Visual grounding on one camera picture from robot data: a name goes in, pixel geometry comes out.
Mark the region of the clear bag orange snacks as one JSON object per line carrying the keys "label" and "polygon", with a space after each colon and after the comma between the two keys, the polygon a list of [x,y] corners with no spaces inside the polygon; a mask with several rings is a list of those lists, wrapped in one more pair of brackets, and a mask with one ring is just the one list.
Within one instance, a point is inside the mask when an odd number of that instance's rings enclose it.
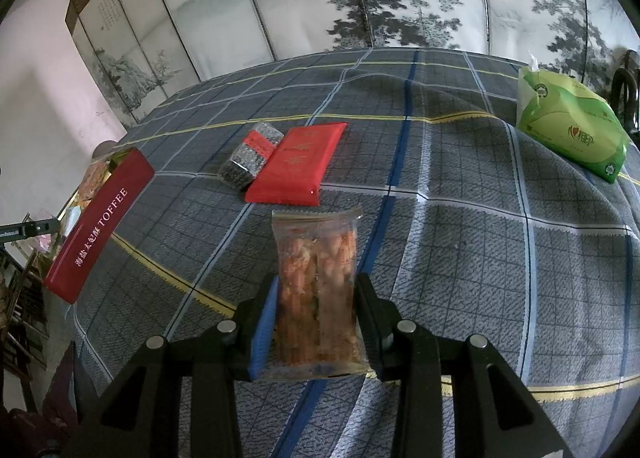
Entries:
{"label": "clear bag orange snacks", "polygon": [[266,378],[331,379],[367,371],[354,311],[361,215],[359,205],[332,213],[272,213],[278,304]]}

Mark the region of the dark grey snack packet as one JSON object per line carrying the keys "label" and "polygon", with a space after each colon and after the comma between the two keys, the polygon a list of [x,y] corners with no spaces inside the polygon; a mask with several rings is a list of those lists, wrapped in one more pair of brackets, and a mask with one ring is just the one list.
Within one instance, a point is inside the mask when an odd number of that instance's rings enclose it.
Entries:
{"label": "dark grey snack packet", "polygon": [[244,136],[219,170],[220,178],[236,189],[249,186],[276,151],[284,135],[272,125],[258,122]]}

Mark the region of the red toffee box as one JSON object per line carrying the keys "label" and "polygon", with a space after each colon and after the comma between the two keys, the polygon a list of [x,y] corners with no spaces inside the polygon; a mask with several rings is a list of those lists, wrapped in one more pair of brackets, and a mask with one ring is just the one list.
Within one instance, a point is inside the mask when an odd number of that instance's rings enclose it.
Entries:
{"label": "red toffee box", "polygon": [[77,301],[111,234],[154,176],[153,167],[142,152],[129,150],[81,213],[44,278],[46,288],[68,304]]}

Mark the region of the grey plaid tablecloth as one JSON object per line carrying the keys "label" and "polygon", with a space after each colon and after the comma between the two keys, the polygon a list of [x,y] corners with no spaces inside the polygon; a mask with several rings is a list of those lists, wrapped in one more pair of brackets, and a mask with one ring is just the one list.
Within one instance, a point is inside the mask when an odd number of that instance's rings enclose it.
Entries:
{"label": "grey plaid tablecloth", "polygon": [[376,292],[434,334],[488,337],[577,457],[639,398],[639,151],[615,183],[515,127],[518,65],[438,49],[327,52],[221,75],[126,135],[153,166],[70,312],[98,390],[147,337],[202,333],[277,267],[266,205],[219,180],[250,126],[343,121],[320,191],[361,207]]}

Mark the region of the red flat packet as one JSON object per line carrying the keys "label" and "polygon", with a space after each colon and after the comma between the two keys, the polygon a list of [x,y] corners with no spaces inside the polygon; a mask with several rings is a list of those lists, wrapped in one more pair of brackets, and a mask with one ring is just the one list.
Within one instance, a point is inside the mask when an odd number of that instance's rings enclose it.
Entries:
{"label": "red flat packet", "polygon": [[290,129],[245,192],[249,203],[318,207],[320,185],[347,124]]}

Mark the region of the gold metal tray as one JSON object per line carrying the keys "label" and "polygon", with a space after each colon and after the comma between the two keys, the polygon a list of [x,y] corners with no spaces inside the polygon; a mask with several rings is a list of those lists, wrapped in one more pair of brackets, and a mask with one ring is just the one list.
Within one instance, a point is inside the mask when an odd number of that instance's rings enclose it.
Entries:
{"label": "gold metal tray", "polygon": [[79,221],[81,213],[89,206],[129,152],[129,149],[119,150],[111,155],[103,155],[89,164],[77,191],[70,199],[70,204],[65,208],[60,219],[60,236],[62,238],[67,238],[70,235]]}

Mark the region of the green tissue pack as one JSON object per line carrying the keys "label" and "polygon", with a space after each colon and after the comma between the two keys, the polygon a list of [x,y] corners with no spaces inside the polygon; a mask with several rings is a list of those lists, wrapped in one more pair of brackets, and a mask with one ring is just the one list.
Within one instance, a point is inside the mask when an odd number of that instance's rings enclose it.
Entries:
{"label": "green tissue pack", "polygon": [[518,70],[516,126],[609,183],[626,161],[629,138],[606,100],[535,57]]}

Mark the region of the painted folding screen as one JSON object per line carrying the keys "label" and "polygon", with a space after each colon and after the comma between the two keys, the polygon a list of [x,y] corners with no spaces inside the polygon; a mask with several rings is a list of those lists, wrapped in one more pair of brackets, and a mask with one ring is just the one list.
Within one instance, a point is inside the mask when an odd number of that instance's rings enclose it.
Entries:
{"label": "painted folding screen", "polygon": [[70,0],[65,20],[125,126],[200,80],[313,52],[421,46],[536,58],[602,94],[639,46],[618,0]]}

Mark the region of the dark wooden chair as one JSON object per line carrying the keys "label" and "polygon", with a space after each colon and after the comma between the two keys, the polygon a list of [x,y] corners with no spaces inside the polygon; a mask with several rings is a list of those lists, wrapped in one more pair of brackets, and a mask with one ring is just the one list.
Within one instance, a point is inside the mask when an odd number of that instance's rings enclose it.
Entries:
{"label": "dark wooden chair", "polygon": [[639,53],[628,49],[613,74],[610,106],[632,142],[639,147]]}

